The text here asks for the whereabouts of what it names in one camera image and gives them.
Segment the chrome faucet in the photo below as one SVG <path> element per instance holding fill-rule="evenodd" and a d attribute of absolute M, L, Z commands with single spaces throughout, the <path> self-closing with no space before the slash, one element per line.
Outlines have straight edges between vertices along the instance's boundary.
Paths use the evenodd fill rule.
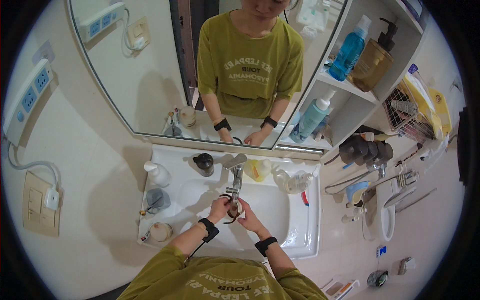
<path fill-rule="evenodd" d="M 385 178 L 387 163 L 379 164 L 378 162 L 374 162 L 373 165 L 367 165 L 367 170 L 372 173 L 378 171 L 378 180 Z"/>
<path fill-rule="evenodd" d="M 238 197 L 240 196 L 241 183 L 243 178 L 243 166 L 246 162 L 246 155 L 238 154 L 235 158 L 223 164 L 223 167 L 225 169 L 231 170 L 233 173 L 233 187 L 226 188 L 226 192 L 232 194 L 233 201 L 238 200 Z"/>

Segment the power strip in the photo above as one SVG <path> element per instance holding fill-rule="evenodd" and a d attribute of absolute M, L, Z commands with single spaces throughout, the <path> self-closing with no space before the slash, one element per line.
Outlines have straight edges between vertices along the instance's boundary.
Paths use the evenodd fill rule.
<path fill-rule="evenodd" d="M 100 32 L 120 20 L 123 17 L 124 9 L 125 3 L 117 2 L 82 21 L 79 28 L 82 41 L 88 43 Z"/>
<path fill-rule="evenodd" d="M 52 80 L 53 72 L 49 61 L 47 59 L 40 60 L 28 75 L 15 98 L 15 102 L 5 114 L 3 132 L 15 146 L 18 146 L 32 110 Z"/>

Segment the hand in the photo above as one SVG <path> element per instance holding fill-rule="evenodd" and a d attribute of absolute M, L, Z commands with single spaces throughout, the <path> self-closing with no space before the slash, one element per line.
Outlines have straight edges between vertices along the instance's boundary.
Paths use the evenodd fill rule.
<path fill-rule="evenodd" d="M 229 199 L 226 197 L 218 198 L 212 202 L 212 208 L 210 209 L 210 215 L 207 219 L 213 224 L 218 223 L 230 209 Z"/>
<path fill-rule="evenodd" d="M 218 135 L 220 135 L 220 141 L 226 143 L 233 143 L 232 136 L 227 128 L 222 128 L 218 131 Z"/>
<path fill-rule="evenodd" d="M 270 124 L 265 124 L 260 131 L 250 134 L 244 142 L 247 145 L 261 146 L 265 139 L 272 133 L 272 130 L 273 127 Z"/>
<path fill-rule="evenodd" d="M 238 198 L 240 204 L 242 205 L 243 211 L 245 212 L 245 218 L 238 218 L 238 222 L 245 227 L 248 231 L 255 232 L 257 235 L 263 232 L 268 232 L 260 220 L 257 218 L 255 213 L 250 208 L 250 205 L 243 201 L 242 199 Z"/>

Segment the black wristband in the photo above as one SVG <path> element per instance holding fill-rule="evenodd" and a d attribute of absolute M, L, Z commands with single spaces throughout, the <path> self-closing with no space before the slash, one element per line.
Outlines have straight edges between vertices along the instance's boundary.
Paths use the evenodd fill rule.
<path fill-rule="evenodd" d="M 267 257 L 267 253 L 265 253 L 268 249 L 268 246 L 273 243 L 278 243 L 276 238 L 274 237 L 269 237 L 266 240 L 260 241 L 255 244 L 255 247 L 257 247 L 258 251 L 264 256 Z"/>
<path fill-rule="evenodd" d="M 260 125 L 260 128 L 263 128 L 265 126 L 265 123 L 272 125 L 273 128 L 276 128 L 276 126 L 278 125 L 278 122 L 276 122 L 274 119 L 272 119 L 271 117 L 266 117 L 264 122 Z"/>
<path fill-rule="evenodd" d="M 204 242 L 208 243 L 209 241 L 213 240 L 213 238 L 216 237 L 217 234 L 220 233 L 218 228 L 215 227 L 215 225 L 212 222 L 210 222 L 210 220 L 207 218 L 201 219 L 200 221 L 198 221 L 198 223 L 203 223 L 207 228 L 208 237 L 204 237 L 202 239 Z"/>
<path fill-rule="evenodd" d="M 230 124 L 228 123 L 227 119 L 223 119 L 219 124 L 214 125 L 216 131 L 219 131 L 222 128 L 226 128 L 228 131 L 232 131 Z"/>

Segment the white pump bottle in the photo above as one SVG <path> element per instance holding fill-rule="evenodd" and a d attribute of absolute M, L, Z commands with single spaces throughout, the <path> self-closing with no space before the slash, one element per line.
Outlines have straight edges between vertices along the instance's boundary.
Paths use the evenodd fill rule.
<path fill-rule="evenodd" d="M 147 161 L 144 169 L 148 172 L 148 179 L 153 184 L 159 185 L 162 188 L 168 186 L 172 181 L 172 176 L 162 165 Z"/>

